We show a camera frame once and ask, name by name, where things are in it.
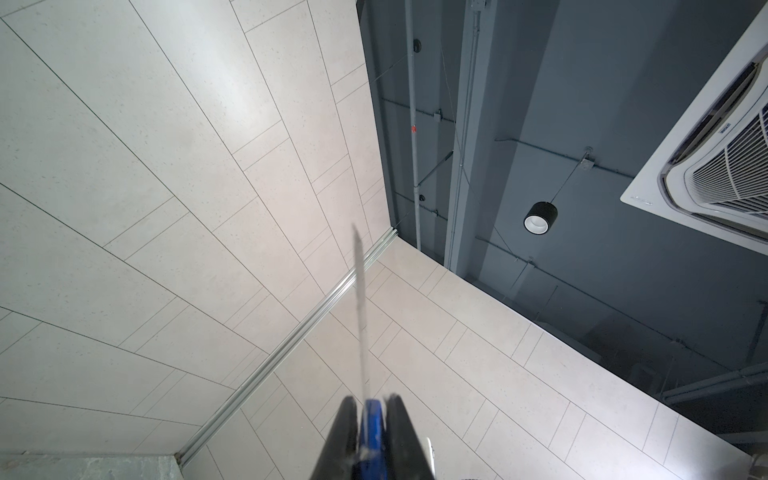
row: silver trim strip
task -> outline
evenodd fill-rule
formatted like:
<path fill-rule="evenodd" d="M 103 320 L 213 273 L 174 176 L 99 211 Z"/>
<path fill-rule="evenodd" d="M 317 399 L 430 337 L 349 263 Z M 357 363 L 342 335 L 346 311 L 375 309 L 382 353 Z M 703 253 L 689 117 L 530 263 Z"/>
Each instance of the silver trim strip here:
<path fill-rule="evenodd" d="M 390 243 L 397 237 L 397 230 L 390 228 L 373 244 L 366 254 L 366 270 L 373 265 Z M 299 325 L 285 338 L 275 350 L 264 360 L 255 372 L 243 382 L 230 398 L 214 413 L 205 425 L 190 439 L 176 457 L 181 468 L 186 466 L 205 446 L 232 415 L 248 400 L 266 378 L 275 371 L 278 365 L 301 343 L 312 328 L 336 305 L 347 290 L 355 283 L 355 268 L 351 268 L 344 278 L 328 292 L 328 295 L 302 320 Z"/>

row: air conditioner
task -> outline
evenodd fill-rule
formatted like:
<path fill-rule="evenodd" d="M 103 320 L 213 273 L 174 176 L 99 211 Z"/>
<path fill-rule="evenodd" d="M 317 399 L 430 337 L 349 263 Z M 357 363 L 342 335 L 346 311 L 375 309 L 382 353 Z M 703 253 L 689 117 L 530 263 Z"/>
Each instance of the air conditioner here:
<path fill-rule="evenodd" d="M 768 255 L 768 5 L 621 201 Z"/>

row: air conditioner grille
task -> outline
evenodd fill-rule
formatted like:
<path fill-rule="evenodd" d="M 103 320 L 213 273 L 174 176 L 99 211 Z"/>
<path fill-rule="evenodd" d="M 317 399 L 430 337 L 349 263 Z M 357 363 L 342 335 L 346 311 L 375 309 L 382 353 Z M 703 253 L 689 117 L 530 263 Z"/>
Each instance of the air conditioner grille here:
<path fill-rule="evenodd" d="M 768 105 L 688 185 L 702 206 L 729 207 L 768 219 Z"/>

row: blue object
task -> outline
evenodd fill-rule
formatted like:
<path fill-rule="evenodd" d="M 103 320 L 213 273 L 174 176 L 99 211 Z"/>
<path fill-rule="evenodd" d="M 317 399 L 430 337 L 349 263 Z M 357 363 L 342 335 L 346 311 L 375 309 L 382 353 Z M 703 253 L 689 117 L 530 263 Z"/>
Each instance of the blue object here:
<path fill-rule="evenodd" d="M 367 413 L 362 419 L 359 446 L 366 450 L 365 458 L 358 466 L 362 480 L 386 480 L 386 461 L 384 459 L 384 415 L 379 400 L 366 400 Z"/>

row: black cylindrical lamp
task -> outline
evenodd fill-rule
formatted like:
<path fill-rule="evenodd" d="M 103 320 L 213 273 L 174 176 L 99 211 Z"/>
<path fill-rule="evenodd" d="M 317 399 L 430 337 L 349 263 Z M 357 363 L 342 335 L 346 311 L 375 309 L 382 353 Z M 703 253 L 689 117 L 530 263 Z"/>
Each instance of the black cylindrical lamp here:
<path fill-rule="evenodd" d="M 558 218 L 558 209 L 549 202 L 536 202 L 525 215 L 525 229 L 535 235 L 543 235 Z"/>

